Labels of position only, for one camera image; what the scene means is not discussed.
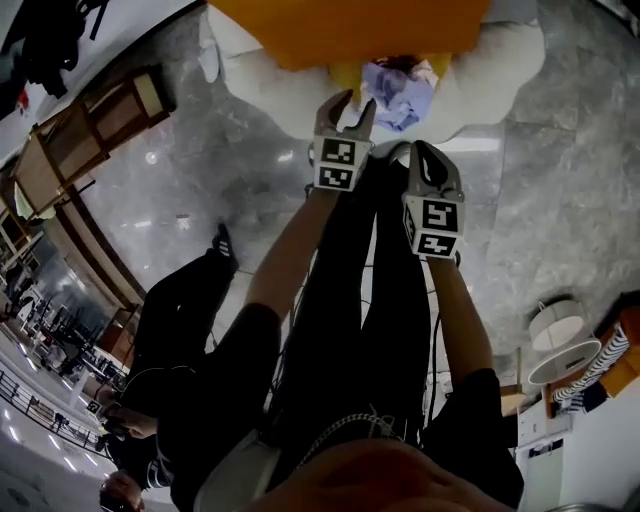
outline wooden furniture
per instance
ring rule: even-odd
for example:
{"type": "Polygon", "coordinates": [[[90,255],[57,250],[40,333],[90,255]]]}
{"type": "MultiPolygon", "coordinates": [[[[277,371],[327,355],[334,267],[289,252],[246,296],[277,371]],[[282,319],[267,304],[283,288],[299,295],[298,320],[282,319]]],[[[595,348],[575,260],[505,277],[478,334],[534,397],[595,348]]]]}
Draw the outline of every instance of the wooden furniture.
{"type": "Polygon", "coordinates": [[[134,354],[133,339],[140,320],[139,309],[116,311],[109,326],[96,343],[95,348],[98,349],[98,353],[116,363],[118,367],[122,365],[131,369],[134,354]]]}
{"type": "Polygon", "coordinates": [[[158,67],[138,69],[33,126],[8,180],[31,210],[19,212],[27,221],[67,199],[69,187],[110,151],[168,117],[158,72],[158,67]]]}
{"type": "Polygon", "coordinates": [[[518,407],[522,405],[527,395],[522,391],[521,378],[521,350],[516,352],[516,383],[512,386],[500,387],[500,402],[502,406],[502,416],[509,416],[518,412],[518,407]]]}

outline gray marble floor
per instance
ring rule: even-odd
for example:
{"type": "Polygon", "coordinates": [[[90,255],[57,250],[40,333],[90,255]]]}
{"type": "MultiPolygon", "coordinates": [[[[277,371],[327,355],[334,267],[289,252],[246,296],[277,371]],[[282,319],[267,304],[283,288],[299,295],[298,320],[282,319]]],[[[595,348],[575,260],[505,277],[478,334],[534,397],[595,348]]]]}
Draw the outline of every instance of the gray marble floor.
{"type": "MultiPolygon", "coordinates": [[[[526,326],[539,300],[572,293],[593,325],[620,292],[640,287],[640,44],[586,0],[543,0],[539,12],[541,72],[506,120],[468,127],[445,145],[468,204],[463,273],[505,381],[517,347],[525,371],[535,360],[526,326]]],[[[163,29],[113,70],[161,62],[178,108],[118,150],[83,193],[147,288],[200,255],[218,218],[231,228],[241,268],[253,272],[311,180],[306,142],[284,135],[221,80],[205,82],[198,15],[163,29]]],[[[232,285],[217,336],[242,303],[247,273],[232,285]]]]}

